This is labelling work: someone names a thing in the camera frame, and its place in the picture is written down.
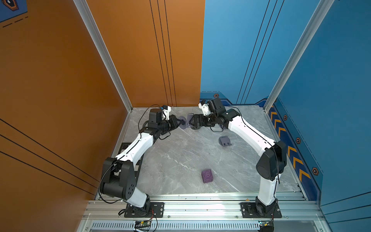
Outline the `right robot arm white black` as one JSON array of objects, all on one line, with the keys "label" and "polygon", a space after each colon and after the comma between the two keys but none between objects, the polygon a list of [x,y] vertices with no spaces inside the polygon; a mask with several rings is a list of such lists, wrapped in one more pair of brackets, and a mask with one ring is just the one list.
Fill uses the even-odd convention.
[{"label": "right robot arm white black", "polygon": [[260,218],[273,217],[278,210],[277,186],[287,165],[288,146],[262,134],[245,120],[237,107],[226,109],[217,97],[199,103],[201,114],[188,114],[186,124],[193,130],[216,125],[228,129],[246,141],[260,157],[256,170],[260,175],[260,190],[255,200]]}]

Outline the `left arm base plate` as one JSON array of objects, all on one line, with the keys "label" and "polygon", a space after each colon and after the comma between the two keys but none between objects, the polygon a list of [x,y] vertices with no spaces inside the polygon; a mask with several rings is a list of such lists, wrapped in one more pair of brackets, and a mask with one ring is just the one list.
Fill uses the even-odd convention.
[{"label": "left arm base plate", "polygon": [[128,206],[124,211],[125,218],[162,218],[164,213],[164,202],[146,203],[144,207]]}]

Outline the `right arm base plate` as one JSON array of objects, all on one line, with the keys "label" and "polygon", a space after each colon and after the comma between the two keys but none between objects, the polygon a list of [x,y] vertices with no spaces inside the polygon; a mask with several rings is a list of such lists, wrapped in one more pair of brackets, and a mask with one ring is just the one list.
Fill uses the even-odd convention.
[{"label": "right arm base plate", "polygon": [[240,208],[243,218],[282,218],[281,210],[276,202],[269,206],[263,203],[242,202]]}]

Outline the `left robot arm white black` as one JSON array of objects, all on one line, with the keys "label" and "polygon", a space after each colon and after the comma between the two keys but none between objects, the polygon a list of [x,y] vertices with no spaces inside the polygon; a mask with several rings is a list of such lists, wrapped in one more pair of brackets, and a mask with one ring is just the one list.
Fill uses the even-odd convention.
[{"label": "left robot arm white black", "polygon": [[136,187],[134,168],[144,153],[162,135],[170,133],[179,126],[186,125],[184,117],[177,118],[170,114],[171,108],[153,108],[149,111],[149,120],[139,129],[135,140],[114,158],[107,158],[102,167],[99,195],[105,194],[119,198],[130,206],[148,211],[150,198]]}]

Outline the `purple-grey phone stand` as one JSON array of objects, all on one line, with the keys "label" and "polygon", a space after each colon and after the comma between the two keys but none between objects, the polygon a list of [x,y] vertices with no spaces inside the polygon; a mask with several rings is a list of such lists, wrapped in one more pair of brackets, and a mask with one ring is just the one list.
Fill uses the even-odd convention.
[{"label": "purple-grey phone stand", "polygon": [[185,117],[185,116],[183,116],[184,117],[184,122],[180,122],[180,121],[178,121],[178,124],[180,125],[180,124],[182,124],[182,125],[186,125],[185,127],[185,129],[187,129],[187,128],[189,128],[187,125],[190,123],[190,121],[191,120],[188,120],[188,115]]},{"label": "purple-grey phone stand", "polygon": [[229,147],[232,145],[231,140],[227,136],[219,137],[218,142],[222,147]]}]

